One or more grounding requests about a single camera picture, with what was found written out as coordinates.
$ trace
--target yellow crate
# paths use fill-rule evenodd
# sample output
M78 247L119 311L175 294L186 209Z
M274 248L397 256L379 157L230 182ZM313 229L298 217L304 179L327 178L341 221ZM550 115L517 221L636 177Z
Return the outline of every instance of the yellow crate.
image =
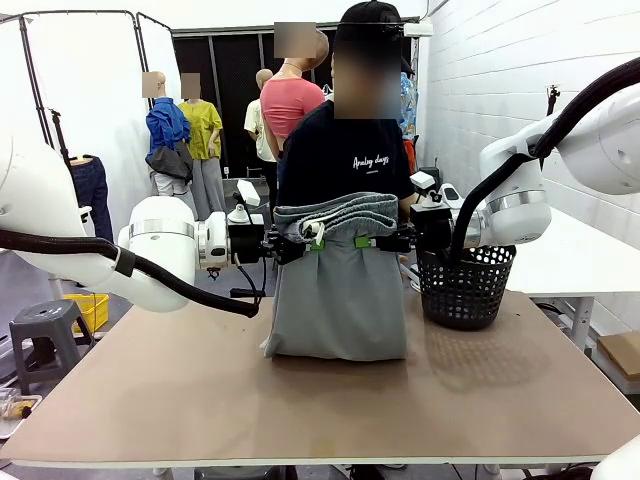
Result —
M91 333L95 333L109 320L109 295L103 293L95 295L70 294L65 295L64 298L75 300ZM80 333L80 327L77 323L73 326L73 331Z

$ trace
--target black cap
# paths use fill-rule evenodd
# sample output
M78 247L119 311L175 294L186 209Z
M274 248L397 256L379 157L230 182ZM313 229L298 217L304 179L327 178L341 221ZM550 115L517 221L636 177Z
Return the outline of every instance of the black cap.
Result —
M402 57L404 24L398 9L389 3L371 0L358 3L342 16L334 49L349 51L369 64L399 61L401 69L413 73Z

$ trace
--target table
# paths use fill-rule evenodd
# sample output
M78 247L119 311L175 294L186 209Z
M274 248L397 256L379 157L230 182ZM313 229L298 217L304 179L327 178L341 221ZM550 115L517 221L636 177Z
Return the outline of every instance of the table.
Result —
M551 211L542 237L518 245L507 288L534 298L577 298L571 339L584 350L595 296L640 292L640 250Z
M253 318L134 307L2 450L21 465L168 468L596 461L640 415L537 307L507 292L490 328L424 322L406 361L263 358Z

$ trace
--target black plastic basket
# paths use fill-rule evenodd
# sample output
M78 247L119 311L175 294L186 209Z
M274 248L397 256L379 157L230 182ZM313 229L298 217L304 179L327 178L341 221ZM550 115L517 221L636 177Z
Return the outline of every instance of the black plastic basket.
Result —
M425 318L455 330L480 330L496 319L516 247L467 249L455 267L417 251Z

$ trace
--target gray plastic stool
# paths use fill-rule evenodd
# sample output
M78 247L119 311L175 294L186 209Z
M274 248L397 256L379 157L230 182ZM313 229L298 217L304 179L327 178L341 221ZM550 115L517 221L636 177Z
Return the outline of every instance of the gray plastic stool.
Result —
M196 468L195 480L298 480L296 467Z
M81 338L74 338L72 327L78 322L82 332ZM71 371L80 361L77 345L88 345L89 350L95 345L89 328L80 313L78 305L73 300L55 300L40 303L22 310L9 323L13 354L16 360L16 371L23 395L29 394L29 385L47 380L59 380ZM25 360L22 351L22 341L33 339L34 351L30 357L47 356L47 350L55 347L58 362L54 366L38 365L29 369L29 359Z

